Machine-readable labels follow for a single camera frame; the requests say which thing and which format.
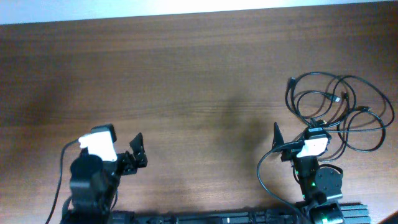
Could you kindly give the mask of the black USB cable gold plug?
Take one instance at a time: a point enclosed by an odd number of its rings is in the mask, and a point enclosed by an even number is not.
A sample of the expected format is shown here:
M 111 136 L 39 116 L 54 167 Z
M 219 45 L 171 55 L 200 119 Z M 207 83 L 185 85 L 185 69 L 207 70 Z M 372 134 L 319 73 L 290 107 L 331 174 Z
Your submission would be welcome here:
M 391 111 L 391 119 L 388 121 L 388 123 L 385 123 L 382 119 L 382 115 L 381 114 L 376 114 L 374 112 L 372 112 L 370 110 L 370 108 L 368 108 L 367 106 L 358 106 L 357 105 L 357 100 L 356 100 L 356 106 L 354 109 L 354 112 L 351 113 L 346 122 L 345 123 L 341 123 L 340 124 L 340 130 L 345 130 L 345 129 L 349 129 L 350 132 L 349 133 L 361 133 L 361 132 L 371 132 L 371 131 L 381 131 L 382 135 L 380 138 L 380 141 L 378 143 L 378 145 L 374 146 L 373 148 L 370 149 L 358 149 L 356 147 L 353 147 L 352 145 L 349 144 L 348 148 L 357 151 L 357 152 L 373 152 L 378 150 L 383 142 L 385 141 L 385 137 L 386 137 L 386 128 L 389 127 L 395 119 L 395 111 L 393 109 L 392 103 L 390 102 L 389 98 L 380 90 L 378 89 L 376 86 L 374 86 L 372 83 L 369 83 L 367 80 L 357 77 L 357 76 L 353 76 L 353 75 L 345 75 L 344 77 L 344 81 L 347 81 L 347 79 L 356 79 L 359 80 L 360 82 L 364 83 L 365 85 L 369 86 L 370 88 L 372 88 L 383 100 L 384 104 L 387 105 L 390 108 Z M 350 98 L 350 105 L 352 105 L 352 93 L 342 84 L 339 84 L 337 86 L 337 89 L 335 91 L 335 95 L 339 96 L 340 98 L 342 97 L 343 93 L 348 93 L 349 94 L 349 98 Z M 358 126 L 355 127 L 351 127 L 352 122 L 355 120 L 355 118 L 361 114 L 367 114 L 369 116 L 372 116 L 373 119 L 368 121 L 367 123 L 363 123 L 360 124 Z

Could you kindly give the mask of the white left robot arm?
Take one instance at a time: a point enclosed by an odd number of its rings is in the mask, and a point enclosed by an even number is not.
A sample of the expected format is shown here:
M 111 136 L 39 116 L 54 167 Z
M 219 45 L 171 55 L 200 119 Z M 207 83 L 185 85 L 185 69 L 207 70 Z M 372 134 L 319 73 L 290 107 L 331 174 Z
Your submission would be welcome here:
M 134 213 L 114 212 L 121 177 L 133 175 L 147 166 L 142 133 L 129 143 L 131 152 L 103 159 L 102 152 L 114 152 L 114 139 L 110 133 L 82 136 L 81 152 L 71 166 L 71 196 L 62 208 L 61 223 L 135 223 Z

